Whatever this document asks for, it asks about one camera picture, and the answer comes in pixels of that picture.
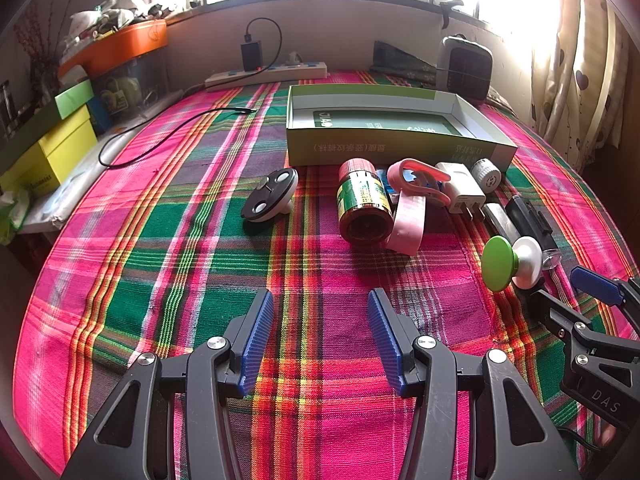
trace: orange lid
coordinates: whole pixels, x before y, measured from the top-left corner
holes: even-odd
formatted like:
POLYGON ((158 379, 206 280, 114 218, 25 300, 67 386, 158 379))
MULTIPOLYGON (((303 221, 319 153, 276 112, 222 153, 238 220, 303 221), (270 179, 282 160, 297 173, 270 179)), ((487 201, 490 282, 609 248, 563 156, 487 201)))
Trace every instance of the orange lid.
POLYGON ((376 168, 366 158, 350 158, 338 170, 338 180, 344 179, 351 171, 370 171, 376 173, 376 168))
POLYGON ((89 79, 95 79, 135 57, 167 44, 165 20, 129 25, 82 49, 60 66, 58 77, 63 77, 72 67, 80 65, 86 70, 89 79))

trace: red bottle cap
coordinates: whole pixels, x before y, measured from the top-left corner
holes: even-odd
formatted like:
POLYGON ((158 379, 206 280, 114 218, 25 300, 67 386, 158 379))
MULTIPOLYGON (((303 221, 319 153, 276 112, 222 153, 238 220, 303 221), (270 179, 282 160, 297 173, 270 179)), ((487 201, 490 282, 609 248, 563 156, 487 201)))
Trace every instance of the red bottle cap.
POLYGON ((351 171, 369 171, 376 174, 376 168, 366 158, 351 158, 347 160, 338 170, 338 181, 344 179, 351 171))

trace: bottle label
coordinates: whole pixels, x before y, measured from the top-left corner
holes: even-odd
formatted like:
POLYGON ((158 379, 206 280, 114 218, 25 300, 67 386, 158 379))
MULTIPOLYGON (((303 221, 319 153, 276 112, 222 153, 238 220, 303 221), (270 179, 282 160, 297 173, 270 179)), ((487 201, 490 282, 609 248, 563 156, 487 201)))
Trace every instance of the bottle label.
POLYGON ((353 171, 338 188, 338 221, 352 207, 373 205, 391 214, 385 189, 380 181, 367 171, 353 171))

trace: black power adapter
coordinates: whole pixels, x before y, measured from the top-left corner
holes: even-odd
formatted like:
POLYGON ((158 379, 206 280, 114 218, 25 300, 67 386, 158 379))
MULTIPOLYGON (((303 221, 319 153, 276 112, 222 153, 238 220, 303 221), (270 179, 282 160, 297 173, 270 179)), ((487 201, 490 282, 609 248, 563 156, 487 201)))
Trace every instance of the black power adapter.
POLYGON ((250 34, 244 35, 244 42, 240 45, 242 52, 242 68, 245 72, 254 72, 262 68, 262 44, 252 41, 250 34))

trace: plaid tablecloth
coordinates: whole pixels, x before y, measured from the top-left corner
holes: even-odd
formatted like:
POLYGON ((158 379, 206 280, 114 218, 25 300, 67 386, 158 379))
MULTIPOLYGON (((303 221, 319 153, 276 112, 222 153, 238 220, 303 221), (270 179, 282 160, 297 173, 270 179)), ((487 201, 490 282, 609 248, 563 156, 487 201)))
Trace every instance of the plaid tablecloth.
MULTIPOLYGON (((322 82, 406 84, 364 72, 301 83, 322 82)), ((117 161, 210 107, 259 111, 200 118, 143 162, 105 172, 82 200, 40 275, 18 346, 15 417, 35 450, 60 473, 140 352, 174 356, 221 335, 261 286, 274 295, 273 331, 255 394, 231 404, 246 480, 397 478, 414 403, 393 394, 372 341, 366 304, 376 286, 453 350, 503 349, 556 424, 593 438, 593 414, 559 391, 562 343, 530 320, 511 287, 492 294, 482 284, 484 224, 430 208, 416 257, 352 248, 338 234, 334 166, 298 168, 290 216, 242 224, 242 203, 258 178, 287 165, 289 85, 180 102, 117 161)), ((577 264, 612 277, 638 273, 609 215, 538 137, 513 117, 482 111, 520 147, 500 202, 520 193, 553 226, 562 266, 548 275, 548 288, 597 329, 630 336, 616 310, 576 296, 568 282, 577 264)), ((460 402, 456 479, 466 476, 467 412, 460 402)), ((178 478, 187 476, 183 420, 178 404, 178 478)))

